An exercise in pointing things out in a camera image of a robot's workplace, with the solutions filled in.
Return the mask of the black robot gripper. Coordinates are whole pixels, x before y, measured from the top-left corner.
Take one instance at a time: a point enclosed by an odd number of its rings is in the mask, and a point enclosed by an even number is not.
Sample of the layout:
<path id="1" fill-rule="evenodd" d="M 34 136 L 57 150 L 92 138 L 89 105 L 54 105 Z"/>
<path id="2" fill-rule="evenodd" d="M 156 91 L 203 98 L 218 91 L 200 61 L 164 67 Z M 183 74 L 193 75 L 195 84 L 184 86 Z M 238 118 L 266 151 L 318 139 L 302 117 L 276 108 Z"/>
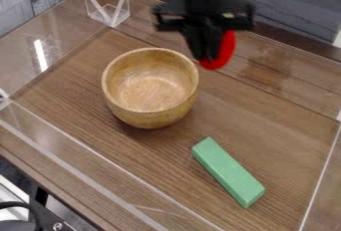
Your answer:
<path id="1" fill-rule="evenodd" d="M 185 24 L 198 26 L 204 20 L 210 20 L 223 31 L 250 31 L 254 28 L 254 12 L 255 8 L 246 0 L 169 0 L 151 8 L 159 31 L 179 31 Z M 202 60 L 204 46 L 200 30 L 183 29 L 180 32 L 192 57 Z M 218 56 L 222 36 L 219 29 L 204 32 L 210 61 Z"/>

